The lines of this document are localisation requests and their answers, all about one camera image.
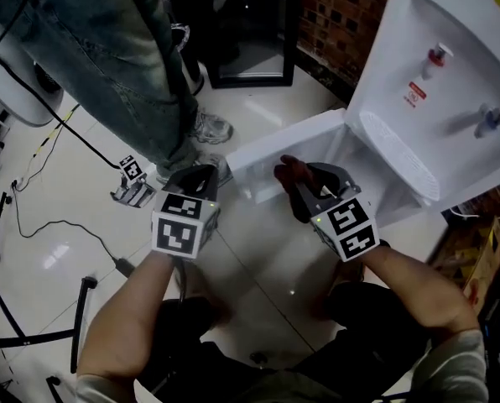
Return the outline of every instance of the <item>hand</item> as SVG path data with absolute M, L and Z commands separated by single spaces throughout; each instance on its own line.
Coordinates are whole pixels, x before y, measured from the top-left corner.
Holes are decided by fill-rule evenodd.
M 285 192 L 287 192 L 294 217 L 303 223 L 307 223 L 311 218 L 310 211 L 302 200 L 296 184 L 306 185 L 316 196 L 320 194 L 322 184 L 319 184 L 314 173 L 304 161 L 300 161 L 291 155 L 282 155 L 280 161 L 283 164 L 274 167 L 274 177 L 278 179 Z

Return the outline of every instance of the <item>gray sleeve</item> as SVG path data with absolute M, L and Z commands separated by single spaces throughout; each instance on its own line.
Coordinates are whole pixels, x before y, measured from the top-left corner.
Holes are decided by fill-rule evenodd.
M 76 382 L 76 403 L 135 403 L 134 394 L 108 379 L 84 374 Z
M 407 402 L 487 403 L 486 369 L 482 333 L 461 332 L 420 362 Z

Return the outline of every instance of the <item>forearm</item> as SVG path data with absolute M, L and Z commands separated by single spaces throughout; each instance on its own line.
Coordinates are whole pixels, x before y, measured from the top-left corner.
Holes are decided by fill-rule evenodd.
M 412 317 L 446 339 L 479 328 L 476 315 L 461 290 L 427 264 L 391 248 L 379 247 L 361 257 L 403 302 Z
M 174 266 L 150 253 L 91 322 L 78 372 L 132 384 L 149 359 L 154 328 Z

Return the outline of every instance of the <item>warning label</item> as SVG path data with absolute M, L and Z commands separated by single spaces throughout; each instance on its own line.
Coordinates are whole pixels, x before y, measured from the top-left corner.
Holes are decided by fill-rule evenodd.
M 409 83 L 409 92 L 406 96 L 403 96 L 403 99 L 413 108 L 416 108 L 416 102 L 421 98 L 425 100 L 427 94 L 425 94 L 424 90 L 422 90 L 415 83 Z

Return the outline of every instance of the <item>brick wall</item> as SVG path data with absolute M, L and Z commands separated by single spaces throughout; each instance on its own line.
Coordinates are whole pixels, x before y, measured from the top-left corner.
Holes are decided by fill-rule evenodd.
M 355 86 L 386 0 L 302 0 L 299 45 Z

